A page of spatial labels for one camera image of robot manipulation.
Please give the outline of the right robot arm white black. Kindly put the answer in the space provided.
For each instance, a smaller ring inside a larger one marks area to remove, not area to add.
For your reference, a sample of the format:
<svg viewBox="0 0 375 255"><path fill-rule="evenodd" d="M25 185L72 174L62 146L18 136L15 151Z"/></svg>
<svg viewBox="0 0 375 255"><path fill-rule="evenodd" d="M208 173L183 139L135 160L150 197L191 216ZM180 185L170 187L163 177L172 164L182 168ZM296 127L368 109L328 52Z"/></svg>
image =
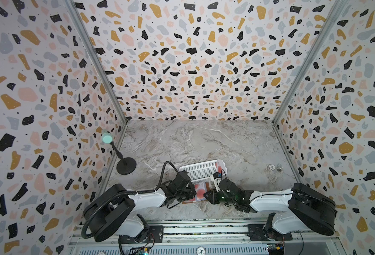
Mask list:
<svg viewBox="0 0 375 255"><path fill-rule="evenodd" d="M233 206L244 213L269 212L264 226L268 235L313 231L331 236L335 232L335 202L302 183L286 190L263 192L242 190L226 178L204 197L213 205Z"/></svg>

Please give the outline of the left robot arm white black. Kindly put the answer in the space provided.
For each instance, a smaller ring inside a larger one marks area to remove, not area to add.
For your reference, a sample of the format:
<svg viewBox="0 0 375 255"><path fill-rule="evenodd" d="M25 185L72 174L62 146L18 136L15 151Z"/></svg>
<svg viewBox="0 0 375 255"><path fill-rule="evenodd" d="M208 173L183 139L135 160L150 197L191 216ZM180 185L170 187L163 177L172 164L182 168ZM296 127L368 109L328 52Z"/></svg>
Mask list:
<svg viewBox="0 0 375 255"><path fill-rule="evenodd" d="M179 205L195 198L197 192L186 171L179 172L172 181L150 190L126 190L115 184L92 202L83 212L81 237L102 242L117 234L143 242L150 226L138 213L146 208Z"/></svg>

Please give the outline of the brown leather card holder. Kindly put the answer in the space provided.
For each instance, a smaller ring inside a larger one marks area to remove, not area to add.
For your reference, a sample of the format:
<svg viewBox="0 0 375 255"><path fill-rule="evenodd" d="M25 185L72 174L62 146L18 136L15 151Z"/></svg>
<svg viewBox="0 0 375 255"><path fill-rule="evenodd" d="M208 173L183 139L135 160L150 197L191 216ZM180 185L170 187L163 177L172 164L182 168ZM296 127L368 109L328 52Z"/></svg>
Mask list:
<svg viewBox="0 0 375 255"><path fill-rule="evenodd" d="M182 202L182 204L191 204L207 201L207 199L204 197L204 194L215 188L214 184L210 181L197 183L194 185L194 187L197 193L196 196L193 199Z"/></svg>

